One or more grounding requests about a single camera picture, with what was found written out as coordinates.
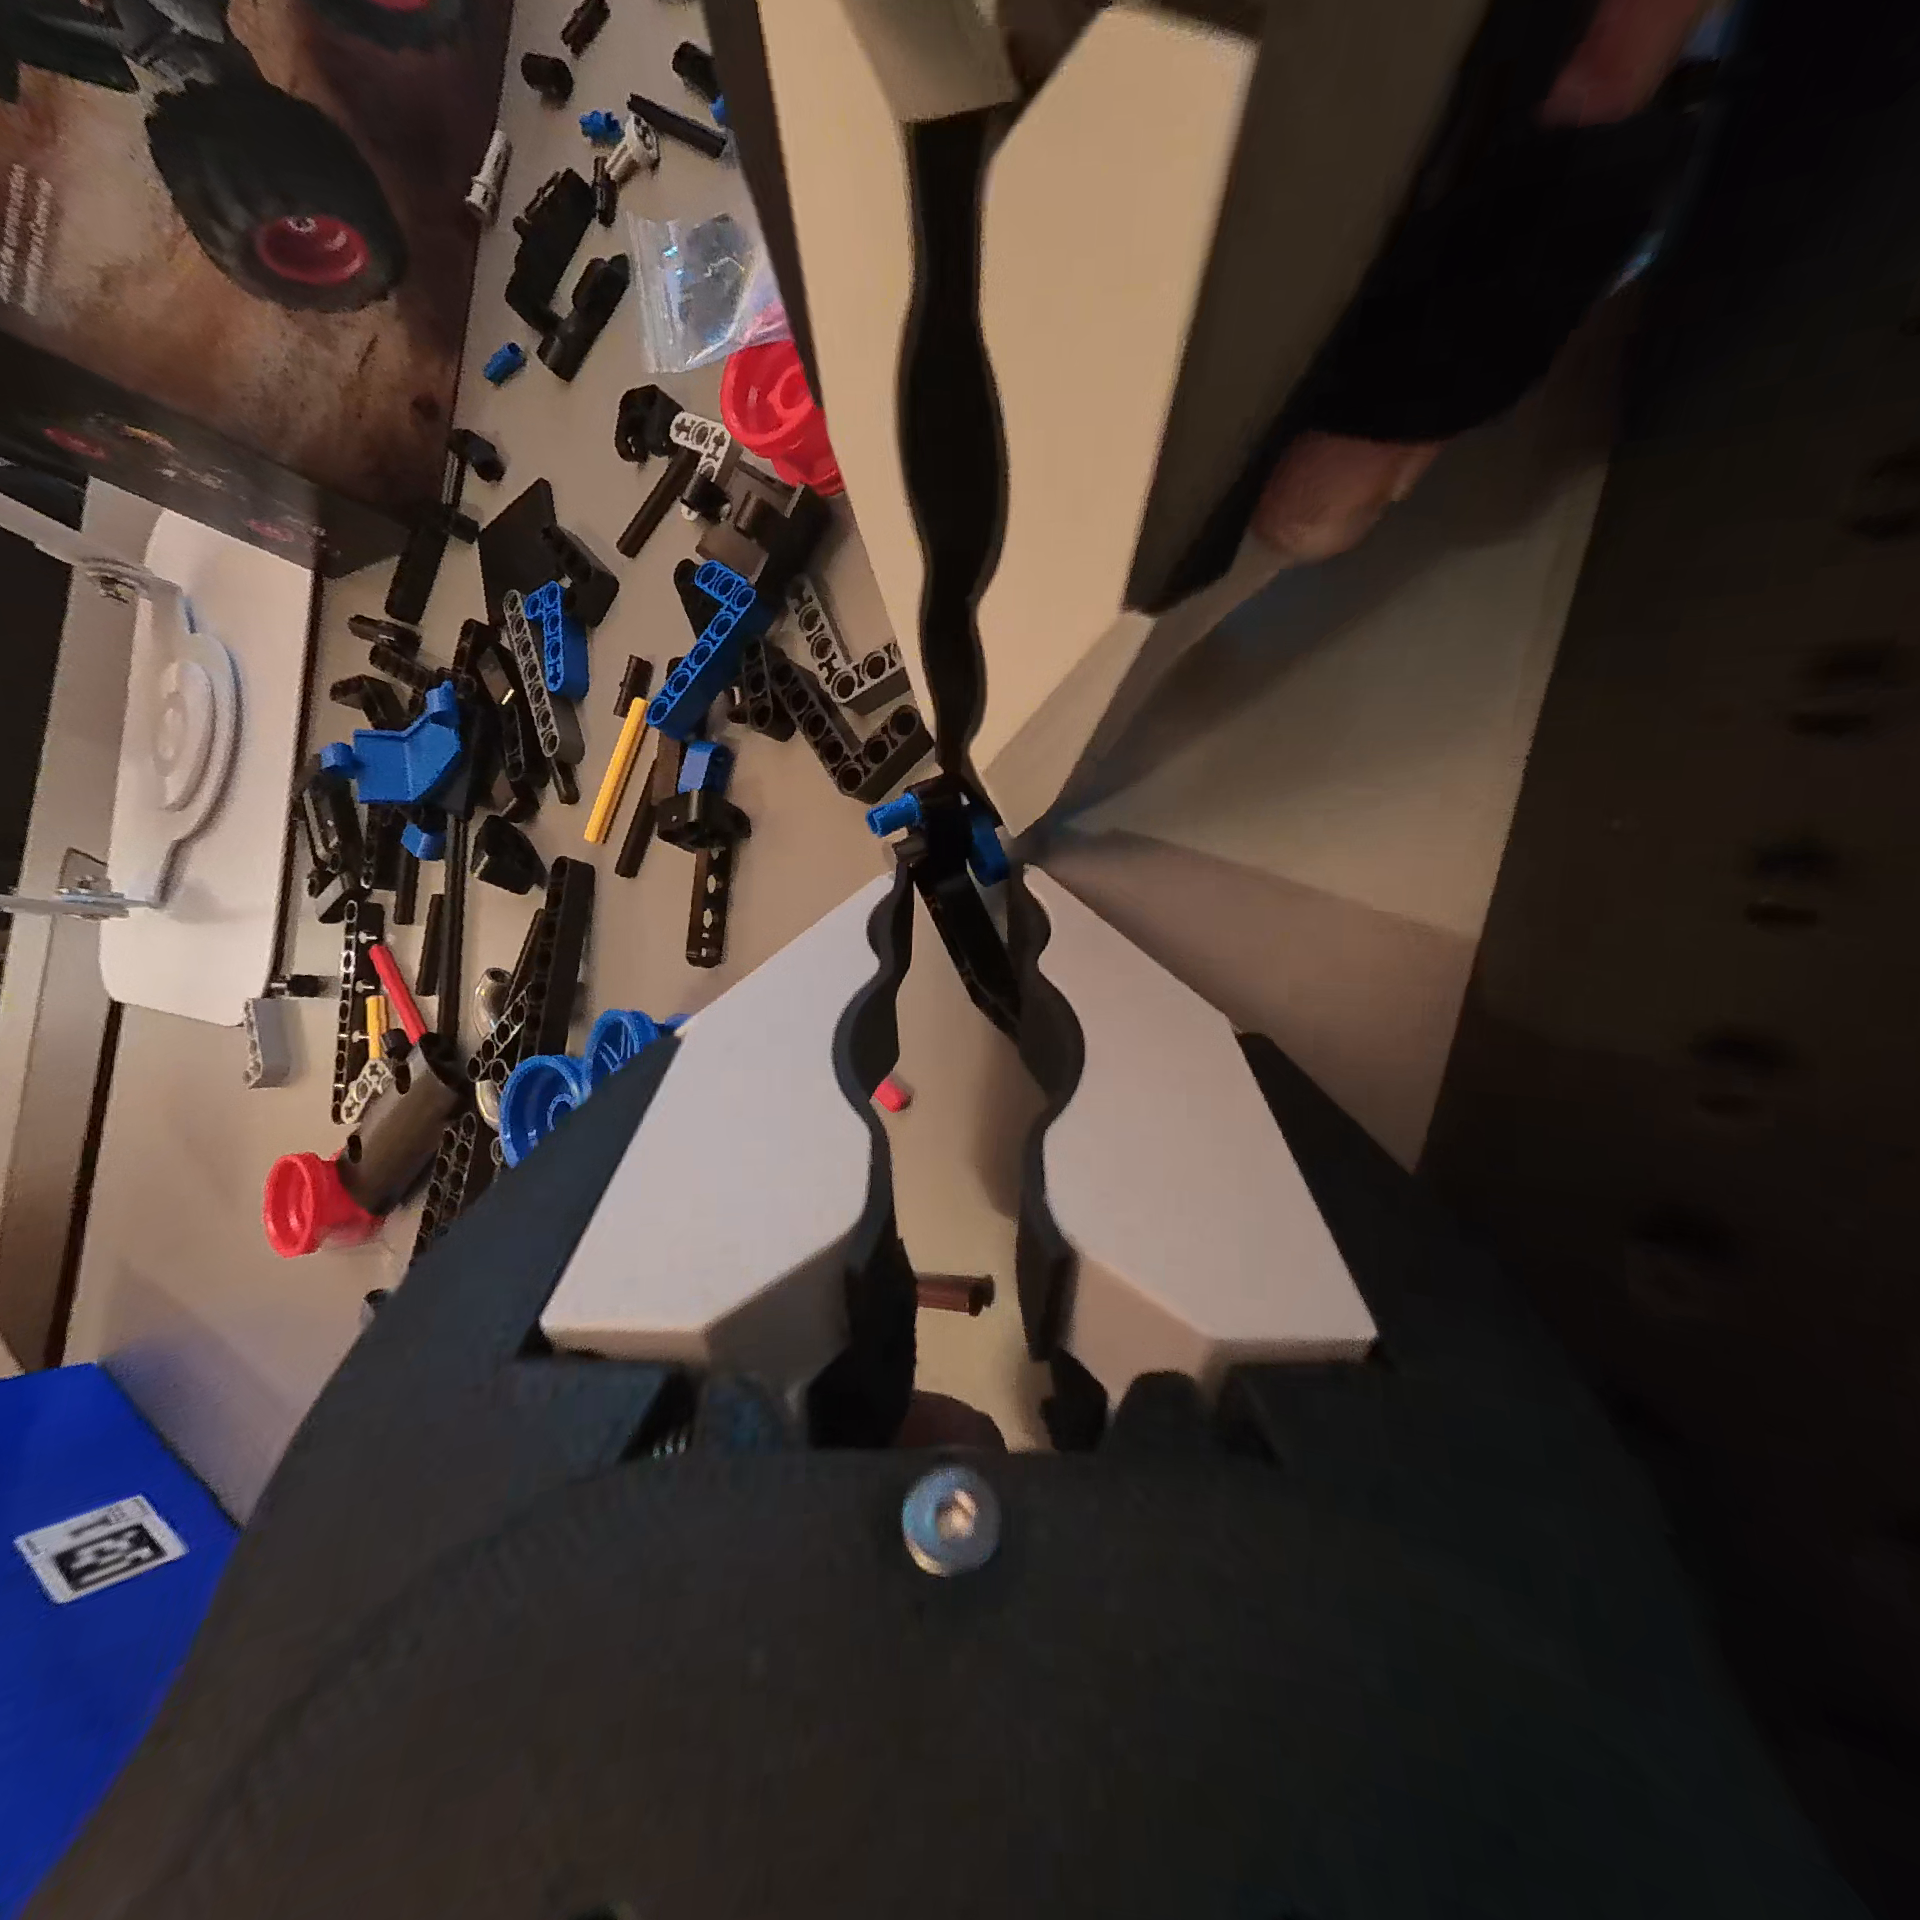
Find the blue toy wheel hub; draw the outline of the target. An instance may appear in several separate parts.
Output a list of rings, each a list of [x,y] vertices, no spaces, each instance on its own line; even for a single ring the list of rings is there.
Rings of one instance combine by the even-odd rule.
[[[584,1056],[565,1051],[519,1062],[497,1100],[497,1150],[506,1169],[523,1163],[593,1092]]]

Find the black flat square tile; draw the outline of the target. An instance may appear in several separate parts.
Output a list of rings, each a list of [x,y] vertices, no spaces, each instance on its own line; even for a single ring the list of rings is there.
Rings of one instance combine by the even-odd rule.
[[[563,579],[565,568],[554,539],[558,527],[554,487],[543,476],[487,521],[475,543],[487,623],[499,624],[506,617],[507,593],[526,598]]]

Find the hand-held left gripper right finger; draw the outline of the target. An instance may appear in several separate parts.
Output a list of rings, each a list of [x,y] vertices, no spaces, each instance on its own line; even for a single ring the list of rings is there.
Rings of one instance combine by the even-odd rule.
[[[1017,881],[1017,1299],[1042,1425],[1089,1452],[1170,1377],[1367,1360],[1371,1316],[1238,1027],[1074,891]]]

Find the clear bag of mixed parts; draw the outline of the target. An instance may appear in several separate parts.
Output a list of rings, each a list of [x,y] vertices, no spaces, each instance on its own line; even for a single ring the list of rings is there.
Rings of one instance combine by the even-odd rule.
[[[752,212],[699,223],[624,217],[641,359],[651,375],[711,368],[794,340],[773,256]]]

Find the person's right hand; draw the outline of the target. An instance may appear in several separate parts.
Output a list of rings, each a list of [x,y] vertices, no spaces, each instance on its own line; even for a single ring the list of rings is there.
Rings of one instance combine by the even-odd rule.
[[[1250,528],[1287,568],[1334,560],[1421,484],[1441,448],[1304,435],[1267,476]]]

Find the small blue L-beam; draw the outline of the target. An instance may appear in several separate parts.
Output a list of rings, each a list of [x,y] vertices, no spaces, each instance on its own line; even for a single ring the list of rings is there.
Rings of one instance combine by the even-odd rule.
[[[536,664],[549,697],[582,702],[591,691],[587,630],[569,603],[563,580],[549,580],[522,598],[522,610],[536,641]]]

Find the blue angled beam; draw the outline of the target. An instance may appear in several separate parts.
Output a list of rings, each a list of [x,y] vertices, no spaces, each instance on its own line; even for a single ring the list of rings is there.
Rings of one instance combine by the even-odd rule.
[[[681,743],[698,734],[713,702],[737,682],[749,644],[767,635],[777,610],[752,580],[721,560],[696,568],[693,584],[711,598],[713,612],[646,715],[651,732]]]

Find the pile of black toy beams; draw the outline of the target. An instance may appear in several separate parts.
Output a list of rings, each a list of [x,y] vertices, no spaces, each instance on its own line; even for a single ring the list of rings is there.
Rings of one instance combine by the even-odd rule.
[[[497,504],[478,535],[518,494]],[[881,874],[888,857],[864,825],[881,792],[864,779],[921,738],[905,699],[845,715],[825,694],[801,688],[801,672],[816,675],[783,615],[749,662],[745,691],[721,699],[705,730],[737,755],[728,799],[752,816],[752,840],[737,856],[728,959],[691,968],[696,862],[656,840],[656,811],[677,796],[679,748],[646,730],[601,849],[586,843],[586,823],[631,699],[630,672],[649,665],[659,688],[699,631],[691,612],[705,599],[674,588],[677,570],[699,564],[698,527],[672,513],[637,562],[616,562],[613,545],[587,535],[574,513],[558,519],[622,580],[591,631],[587,695],[552,702],[565,743],[584,746],[584,760],[558,774],[537,748],[545,695],[522,691],[503,620],[486,624],[475,545],[448,543],[421,630],[379,612],[358,584],[344,612],[322,617],[295,790],[304,835],[295,876],[304,918],[322,921],[342,951],[330,962],[339,1014],[319,1063],[328,1150],[344,1148],[384,1097],[355,1129],[337,1122],[345,1086],[369,1062],[397,1062],[399,1092],[432,1051],[455,1055],[470,1076],[464,1113],[397,1208],[414,1254],[499,1177],[497,1100],[519,1059],[582,1049],[609,1008],[693,1016]],[[320,774],[319,755],[377,719],[414,720],[437,682],[457,684],[473,736],[459,787],[471,816],[448,825],[445,857],[427,860],[402,843],[413,820],[402,808],[361,806],[345,779]],[[391,1022],[369,943],[384,943],[401,962],[427,1022],[421,1044]]]

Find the black beam with blue pin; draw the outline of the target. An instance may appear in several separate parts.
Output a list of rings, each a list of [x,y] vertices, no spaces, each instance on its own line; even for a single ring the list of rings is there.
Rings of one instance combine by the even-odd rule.
[[[568,295],[571,271],[587,228],[595,227],[595,192],[577,171],[560,170],[512,217],[518,249],[506,299],[510,311],[541,336],[537,359],[563,383],[571,383],[597,348],[618,306],[634,283],[624,252],[586,262]]]

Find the black hinged panel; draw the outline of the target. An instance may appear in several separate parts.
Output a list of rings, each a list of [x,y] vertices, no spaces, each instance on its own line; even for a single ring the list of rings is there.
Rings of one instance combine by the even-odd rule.
[[[811,487],[790,487],[745,465],[731,472],[725,494],[728,515],[705,528],[696,554],[755,585],[759,601],[779,615],[792,584],[832,528],[832,504]]]

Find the short yellow axle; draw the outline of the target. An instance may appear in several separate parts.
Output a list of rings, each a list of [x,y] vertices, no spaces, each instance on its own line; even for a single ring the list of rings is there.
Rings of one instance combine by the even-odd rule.
[[[648,708],[649,697],[646,694],[637,694],[631,695],[627,708],[621,715],[616,743],[609,755],[609,769],[595,794],[593,810],[584,831],[584,841],[591,849],[601,849],[609,841],[621,806],[627,799],[630,785],[634,779],[634,769],[641,755],[641,743],[648,730]]]

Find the black dimpled pad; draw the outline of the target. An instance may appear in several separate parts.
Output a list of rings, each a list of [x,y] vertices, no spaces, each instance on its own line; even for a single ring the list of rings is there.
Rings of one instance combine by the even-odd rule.
[[[1917,9],[1750,28],[1425,1163],[1917,1915]]]

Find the black toy set box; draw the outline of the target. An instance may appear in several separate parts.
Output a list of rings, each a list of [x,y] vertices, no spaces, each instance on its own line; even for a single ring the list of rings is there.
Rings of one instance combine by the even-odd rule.
[[[506,3],[6,3],[6,466],[279,559],[442,498]]]

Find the black T-shaped axle piece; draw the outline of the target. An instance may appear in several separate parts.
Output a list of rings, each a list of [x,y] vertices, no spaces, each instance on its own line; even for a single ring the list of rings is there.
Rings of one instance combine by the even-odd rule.
[[[662,806],[656,840],[693,856],[687,960],[719,970],[728,959],[737,856],[752,840],[752,816],[722,792],[691,790]]]

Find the black bent long beam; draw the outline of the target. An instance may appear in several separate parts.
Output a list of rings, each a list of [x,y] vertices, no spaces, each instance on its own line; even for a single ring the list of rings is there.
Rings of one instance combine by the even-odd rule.
[[[909,787],[866,811],[866,827],[896,843],[896,865],[905,867],[950,955],[958,983],[974,1008],[1009,1041],[1023,1036],[1023,990],[1017,968],[992,918],[989,891],[967,865],[967,808],[997,811],[958,775],[936,775]]]

